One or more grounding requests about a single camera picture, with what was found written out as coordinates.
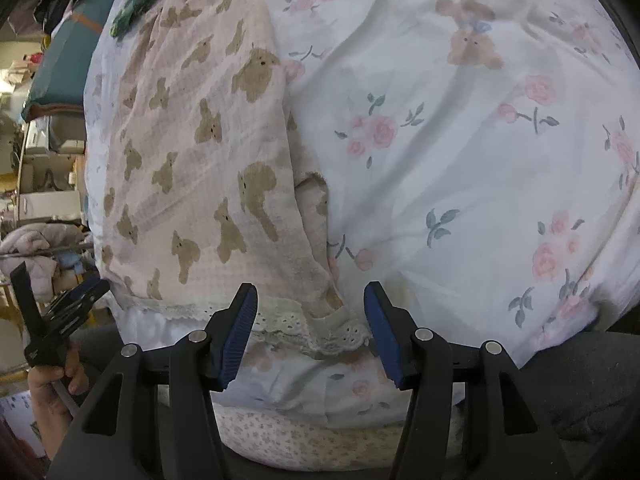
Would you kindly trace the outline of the person's left hand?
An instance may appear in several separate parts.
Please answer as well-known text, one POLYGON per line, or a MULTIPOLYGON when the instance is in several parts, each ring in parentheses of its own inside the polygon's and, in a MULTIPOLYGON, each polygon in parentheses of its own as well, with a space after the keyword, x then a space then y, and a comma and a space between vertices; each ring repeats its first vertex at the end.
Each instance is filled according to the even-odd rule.
POLYGON ((32 412, 40 431, 41 442, 52 460, 72 422, 70 410, 55 391, 54 384, 68 378, 68 393, 81 396, 89 390, 89 377, 80 362, 77 344, 71 344, 63 366, 36 366, 28 372, 32 412))

